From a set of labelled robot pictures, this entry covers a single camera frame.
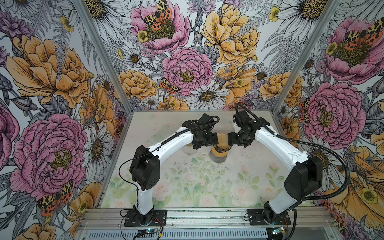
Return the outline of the clear glass carafe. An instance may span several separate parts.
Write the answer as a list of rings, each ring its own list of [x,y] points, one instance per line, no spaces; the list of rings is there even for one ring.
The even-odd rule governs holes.
[[[184,147],[182,147],[182,151],[183,151],[186,155],[193,155],[193,154],[195,154],[198,150],[194,149],[194,147],[193,147],[192,144],[188,144],[188,145],[185,145]]]

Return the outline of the grey glass dripper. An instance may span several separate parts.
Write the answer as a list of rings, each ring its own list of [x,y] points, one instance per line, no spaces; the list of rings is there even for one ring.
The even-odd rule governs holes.
[[[227,147],[227,148],[221,148],[221,147],[218,146],[218,145],[214,145],[213,148],[214,148],[215,151],[218,152],[218,153],[225,153],[225,152],[228,152],[228,151],[232,148],[232,146],[229,146],[229,147]]]

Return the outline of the wooden ring dripper holder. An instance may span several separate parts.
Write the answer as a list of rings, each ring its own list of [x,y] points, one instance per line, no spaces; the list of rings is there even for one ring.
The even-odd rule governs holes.
[[[212,155],[214,158],[226,158],[229,152],[217,152],[216,149],[212,149]]]

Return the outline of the grey ribbed glass pitcher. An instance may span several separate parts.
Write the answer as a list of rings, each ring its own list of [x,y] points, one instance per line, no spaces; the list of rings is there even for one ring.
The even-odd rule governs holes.
[[[221,164],[221,163],[224,163],[227,159],[227,156],[224,156],[224,157],[217,157],[215,155],[212,155],[210,156],[210,159],[214,162],[214,163],[217,163],[217,164]]]

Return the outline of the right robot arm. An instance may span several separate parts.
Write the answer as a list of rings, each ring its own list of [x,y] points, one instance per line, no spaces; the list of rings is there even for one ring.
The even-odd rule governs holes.
[[[228,134],[230,146],[246,148],[257,141],[274,154],[289,171],[283,189],[264,205],[264,221],[274,224],[322,186],[322,161],[295,148],[289,141],[284,140],[268,121],[255,117],[250,111],[237,110],[233,119],[235,130]]]

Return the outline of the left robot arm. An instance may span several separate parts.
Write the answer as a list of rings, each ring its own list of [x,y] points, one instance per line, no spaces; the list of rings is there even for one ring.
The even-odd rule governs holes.
[[[154,218],[153,188],[161,178],[162,164],[186,145],[193,149],[217,145],[218,134],[214,126],[218,116],[203,114],[198,120],[189,120],[165,140],[150,147],[139,146],[131,159],[130,174],[137,187],[137,203],[134,205],[134,219],[141,225],[148,225]]]

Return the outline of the green circuit board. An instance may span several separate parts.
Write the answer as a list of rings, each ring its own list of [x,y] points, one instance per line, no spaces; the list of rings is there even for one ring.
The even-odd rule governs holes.
[[[136,237],[152,238],[156,236],[157,238],[159,238],[162,236],[162,233],[163,233],[162,229],[157,229],[157,228],[143,229],[143,230],[138,230]]]

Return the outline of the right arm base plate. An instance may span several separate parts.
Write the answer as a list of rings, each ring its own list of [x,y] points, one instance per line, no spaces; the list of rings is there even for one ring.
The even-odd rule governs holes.
[[[248,209],[247,216],[251,226],[261,225],[284,225],[292,224],[287,211],[276,214],[273,211],[265,209]]]

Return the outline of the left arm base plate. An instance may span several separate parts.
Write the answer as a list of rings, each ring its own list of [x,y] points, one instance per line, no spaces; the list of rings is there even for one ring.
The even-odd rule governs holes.
[[[167,210],[150,210],[142,215],[136,209],[128,209],[124,216],[125,227],[164,227],[167,222]]]

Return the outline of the aluminium front rail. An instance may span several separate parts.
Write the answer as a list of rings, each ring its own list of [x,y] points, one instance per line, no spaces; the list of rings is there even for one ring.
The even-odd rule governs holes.
[[[290,220],[278,220],[276,224],[268,224],[260,219],[255,220],[248,214],[248,208],[171,208],[167,214],[158,218],[165,223],[167,229],[220,229],[220,228],[268,228],[279,225],[292,227],[294,212],[289,211],[285,217]],[[297,207],[296,228],[334,227],[334,221],[324,207]],[[80,230],[128,230],[125,227],[125,209],[91,209],[86,212]]]

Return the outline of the right corner frame post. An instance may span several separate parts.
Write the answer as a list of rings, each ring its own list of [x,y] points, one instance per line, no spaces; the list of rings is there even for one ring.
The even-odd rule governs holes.
[[[309,34],[308,41],[304,45],[304,48],[302,52],[299,55],[299,58],[297,62],[295,63],[291,74],[288,77],[288,80],[285,84],[285,86],[282,88],[281,93],[277,97],[273,107],[272,107],[272,114],[276,114],[278,112],[278,109],[281,107],[285,99],[287,98],[288,94],[290,93],[291,88],[293,87],[294,83],[296,82],[296,79],[298,78],[302,67],[304,66],[306,60],[311,55],[310,51],[316,46],[318,40],[320,39],[322,33],[324,32],[325,28],[329,25],[329,22],[331,21],[331,18],[335,14],[339,4],[341,1],[328,1],[325,9],[320,16],[320,19],[318,23],[315,25],[314,31]]]

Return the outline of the corner frame post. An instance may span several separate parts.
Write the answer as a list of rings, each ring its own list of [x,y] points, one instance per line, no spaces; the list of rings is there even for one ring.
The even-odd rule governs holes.
[[[282,88],[281,93],[277,97],[273,107],[272,107],[272,114],[276,114],[278,112],[278,109],[281,107],[285,99],[287,98],[288,94],[290,93],[291,88],[293,87],[294,83],[296,82],[296,79],[298,78],[302,67],[304,66],[306,60],[311,55],[310,51],[316,46],[318,40],[320,39],[322,33],[324,32],[325,28],[329,25],[329,22],[331,21],[331,18],[335,14],[339,4],[341,1],[328,1],[325,9],[320,16],[320,19],[318,23],[315,25],[314,31],[309,34],[308,41],[304,45],[304,48],[302,52],[299,55],[299,58],[297,62],[295,63],[291,74],[288,77],[288,80],[285,84],[285,86]]]
[[[122,87],[122,84],[118,78],[118,74],[114,68],[113,63],[109,57],[109,54],[103,43],[98,28],[92,19],[92,16],[88,10],[88,7],[85,1],[74,1],[75,9],[78,11],[80,19],[88,33],[88,38],[93,42],[95,49],[100,57],[104,67],[106,68],[107,74],[112,80],[112,83],[117,91],[117,94],[126,110],[126,113],[131,117],[133,115],[133,108],[130,104],[126,93]]]

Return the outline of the left corner frame post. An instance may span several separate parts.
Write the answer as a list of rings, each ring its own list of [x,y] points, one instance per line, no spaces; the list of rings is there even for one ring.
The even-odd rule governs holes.
[[[104,67],[106,68],[107,74],[112,80],[112,83],[117,91],[117,94],[126,110],[126,113],[131,117],[133,115],[133,108],[130,104],[126,93],[122,87],[122,84],[118,78],[118,74],[114,68],[113,63],[109,57],[109,54],[103,43],[98,28],[92,19],[92,16],[88,10],[88,7],[85,1],[74,1],[75,9],[78,11],[80,19],[88,33],[88,38],[93,42],[95,49],[100,57]]]

